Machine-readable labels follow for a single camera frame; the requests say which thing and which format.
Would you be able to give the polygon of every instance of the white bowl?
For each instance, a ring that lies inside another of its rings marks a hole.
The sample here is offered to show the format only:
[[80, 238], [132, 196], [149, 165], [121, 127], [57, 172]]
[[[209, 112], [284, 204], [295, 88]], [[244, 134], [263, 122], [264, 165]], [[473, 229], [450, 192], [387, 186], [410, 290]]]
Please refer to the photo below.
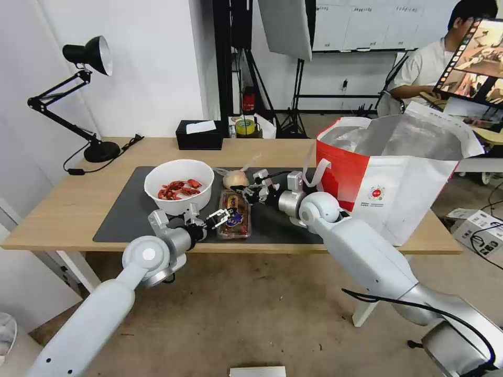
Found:
[[[160, 209], [163, 209], [168, 215], [177, 216], [184, 213], [189, 208], [190, 203], [194, 203], [198, 210], [202, 210], [208, 204], [214, 178], [213, 169], [202, 161], [173, 160], [159, 165], [148, 173], [145, 177], [144, 190]], [[180, 195], [183, 199], [177, 201], [158, 199], [157, 194], [162, 185], [189, 179], [194, 179], [202, 184], [201, 187], [198, 187], [198, 190], [201, 191], [200, 194], [192, 196]]]

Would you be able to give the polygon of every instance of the black desk mat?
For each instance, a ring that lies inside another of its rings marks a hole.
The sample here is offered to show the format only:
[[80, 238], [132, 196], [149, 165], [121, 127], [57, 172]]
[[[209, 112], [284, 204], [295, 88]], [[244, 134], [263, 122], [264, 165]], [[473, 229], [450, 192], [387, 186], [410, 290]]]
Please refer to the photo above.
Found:
[[[153, 210], [158, 209], [154, 201], [145, 193], [143, 189], [144, 180], [147, 174], [154, 167], [137, 167], [121, 193], [117, 197], [114, 205], [106, 215], [100, 228], [94, 235], [95, 242], [131, 242], [137, 237], [154, 235], [150, 227], [147, 216]], [[252, 174], [263, 168], [250, 168], [246, 175], [250, 179]], [[270, 174], [283, 170], [302, 170], [301, 168], [267, 168]], [[314, 169], [308, 169], [307, 178], [312, 179]], [[218, 209], [220, 193], [224, 188], [222, 176], [215, 173], [215, 180], [211, 188], [210, 202], [201, 210], [201, 218], [206, 218], [209, 214]], [[286, 174], [273, 178], [274, 183], [280, 183], [281, 187], [286, 187]], [[170, 222], [172, 227], [183, 225], [183, 221], [175, 219]], [[203, 241], [207, 243], [225, 243], [228, 240], [218, 239], [215, 231], [210, 231]], [[230, 242], [244, 243], [323, 243], [318, 235], [309, 233], [293, 225], [288, 216], [276, 211], [273, 208], [262, 204], [255, 204], [251, 207], [251, 236], [246, 240], [234, 240]]]

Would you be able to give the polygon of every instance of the desk lamp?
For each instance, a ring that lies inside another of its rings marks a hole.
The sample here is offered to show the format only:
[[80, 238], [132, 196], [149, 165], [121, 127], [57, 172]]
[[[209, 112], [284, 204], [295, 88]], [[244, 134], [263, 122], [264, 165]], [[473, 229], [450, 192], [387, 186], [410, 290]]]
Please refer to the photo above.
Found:
[[[84, 158], [87, 161], [104, 162], [117, 158], [121, 149], [116, 143], [101, 141], [96, 137], [95, 133], [71, 124], [49, 110], [49, 105], [91, 82], [92, 72], [87, 69], [86, 64], [104, 75], [112, 75], [112, 56], [105, 38], [103, 36], [94, 37], [87, 42], [85, 46], [65, 45], [63, 46], [63, 56], [66, 60], [75, 64], [75, 67], [77, 67], [79, 71], [69, 79], [66, 79], [42, 94], [30, 98], [28, 100], [28, 106], [86, 139], [89, 146], [84, 150]], [[54, 93], [55, 90], [76, 79], [80, 79], [82, 82], [65, 92]]]

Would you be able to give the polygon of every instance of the man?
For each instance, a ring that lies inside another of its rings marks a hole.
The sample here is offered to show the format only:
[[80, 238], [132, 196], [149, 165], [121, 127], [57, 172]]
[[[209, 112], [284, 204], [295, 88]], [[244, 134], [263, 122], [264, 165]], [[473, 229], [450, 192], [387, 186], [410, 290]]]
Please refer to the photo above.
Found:
[[444, 38], [415, 51], [388, 85], [388, 91], [405, 103], [426, 103], [419, 93], [432, 93], [474, 18], [496, 18], [496, 0], [461, 0], [452, 11]]

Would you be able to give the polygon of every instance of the table leg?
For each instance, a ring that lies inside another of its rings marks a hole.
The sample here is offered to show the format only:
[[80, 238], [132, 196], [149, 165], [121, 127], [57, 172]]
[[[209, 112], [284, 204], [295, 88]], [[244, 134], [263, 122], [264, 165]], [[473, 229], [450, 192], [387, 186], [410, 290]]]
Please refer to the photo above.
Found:
[[82, 284], [84, 284], [85, 288], [89, 292], [92, 292], [98, 285], [101, 284], [98, 276], [96, 276], [91, 266], [89, 266], [89, 264], [85, 260], [84, 256], [78, 251], [67, 252], [56, 250], [56, 253], [63, 259], [68, 268], [72, 270], [75, 276], [77, 276], [77, 278]]
[[[410, 262], [412, 259], [412, 255], [407, 255], [405, 258]], [[361, 327], [368, 316], [372, 313], [372, 311], [376, 308], [378, 303], [365, 303], [358, 302], [358, 307], [356, 308], [355, 313], [353, 314], [353, 324], [355, 327]]]

